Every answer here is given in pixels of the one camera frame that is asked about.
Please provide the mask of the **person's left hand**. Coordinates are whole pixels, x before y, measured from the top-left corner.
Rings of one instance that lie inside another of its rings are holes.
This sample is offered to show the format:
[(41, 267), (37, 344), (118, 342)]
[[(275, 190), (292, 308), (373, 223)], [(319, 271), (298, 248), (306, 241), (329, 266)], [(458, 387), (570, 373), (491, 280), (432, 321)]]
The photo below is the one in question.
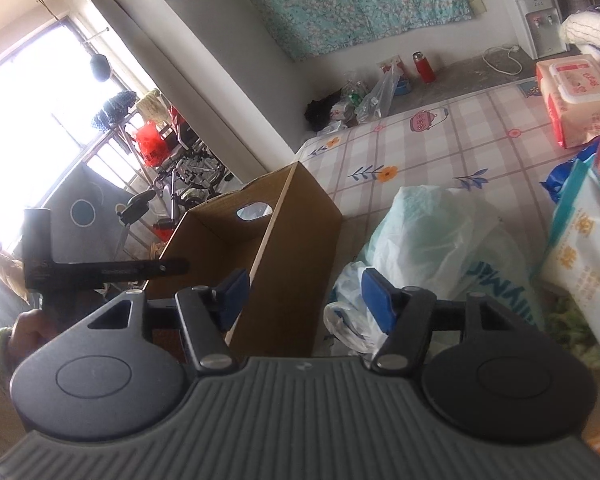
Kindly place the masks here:
[(55, 324), (44, 311), (33, 309), (23, 312), (12, 326), (7, 344), (8, 355), (12, 362), (20, 363), (57, 335)]

